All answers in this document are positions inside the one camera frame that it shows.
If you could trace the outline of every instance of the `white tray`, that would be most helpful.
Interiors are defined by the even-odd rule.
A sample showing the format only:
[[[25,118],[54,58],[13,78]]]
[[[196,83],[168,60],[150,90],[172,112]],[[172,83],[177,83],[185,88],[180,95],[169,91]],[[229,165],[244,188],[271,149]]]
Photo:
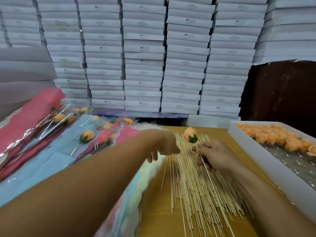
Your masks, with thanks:
[[[310,139],[314,144],[316,144],[316,139],[280,122],[231,121],[228,128],[228,134],[235,140],[235,142],[242,147],[275,185],[281,189],[286,197],[292,201],[304,215],[316,223],[316,191],[259,145],[254,139],[240,130],[235,125],[236,123],[280,124],[285,129],[296,133],[300,137]]]

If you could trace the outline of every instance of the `green sepal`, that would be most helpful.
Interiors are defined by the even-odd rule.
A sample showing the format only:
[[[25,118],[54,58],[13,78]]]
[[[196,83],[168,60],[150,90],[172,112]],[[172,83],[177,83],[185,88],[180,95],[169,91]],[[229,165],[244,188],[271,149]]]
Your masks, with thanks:
[[[90,140],[88,140],[88,136],[83,137],[82,135],[79,137],[79,140],[81,143],[88,143]]]
[[[198,141],[198,136],[196,134],[193,134],[193,137],[189,135],[189,142],[190,143],[196,143]]]

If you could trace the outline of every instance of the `human arm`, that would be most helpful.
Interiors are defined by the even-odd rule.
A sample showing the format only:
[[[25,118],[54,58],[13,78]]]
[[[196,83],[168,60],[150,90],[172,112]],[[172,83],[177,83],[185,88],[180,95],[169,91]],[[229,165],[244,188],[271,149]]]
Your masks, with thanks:
[[[178,153],[175,135],[141,131],[51,176],[0,208],[1,236],[93,236],[145,159],[157,160],[157,151]]]
[[[316,236],[315,224],[245,166],[225,143],[210,141],[197,146],[192,150],[207,158],[208,170],[218,170],[227,181],[238,187],[267,236]],[[203,165],[200,157],[197,164]]]

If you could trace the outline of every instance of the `forearm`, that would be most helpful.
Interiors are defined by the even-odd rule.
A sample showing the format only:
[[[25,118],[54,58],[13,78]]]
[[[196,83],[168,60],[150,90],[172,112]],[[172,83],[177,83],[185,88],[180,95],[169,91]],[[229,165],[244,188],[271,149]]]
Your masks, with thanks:
[[[234,183],[242,191],[251,210],[269,237],[312,237],[316,226],[271,185],[250,169],[234,173]]]
[[[159,138],[141,132],[34,186],[0,209],[1,236],[93,236]]]

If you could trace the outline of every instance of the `wooden table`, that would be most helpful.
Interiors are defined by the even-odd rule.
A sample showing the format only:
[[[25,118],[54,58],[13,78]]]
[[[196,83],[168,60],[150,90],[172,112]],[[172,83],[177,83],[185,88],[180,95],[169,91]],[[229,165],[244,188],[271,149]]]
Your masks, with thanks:
[[[186,127],[173,126],[167,126],[166,128],[168,128],[171,132],[178,132],[179,134],[182,134],[186,129]],[[206,134],[211,139],[224,141],[243,163],[251,168],[259,177],[275,187],[266,174],[255,164],[255,162],[253,162],[253,160],[231,138],[231,136],[228,135],[227,129],[196,128],[196,130],[199,134]],[[162,164],[162,167],[157,172],[156,177],[152,179],[147,190],[144,192],[141,203],[142,221],[139,228],[139,237],[184,236],[182,213],[179,201],[174,204],[173,213],[171,213],[171,180],[170,171],[168,170],[166,171],[164,186],[161,190],[164,166],[165,164]],[[236,237],[262,236],[262,230],[260,230],[258,223],[251,217],[250,214],[247,214],[243,220],[238,217],[235,218],[234,221],[229,221]],[[224,233],[226,236],[232,236],[228,228],[224,229]],[[188,237],[191,236],[187,222],[186,234]],[[196,223],[193,230],[193,236],[199,236]]]

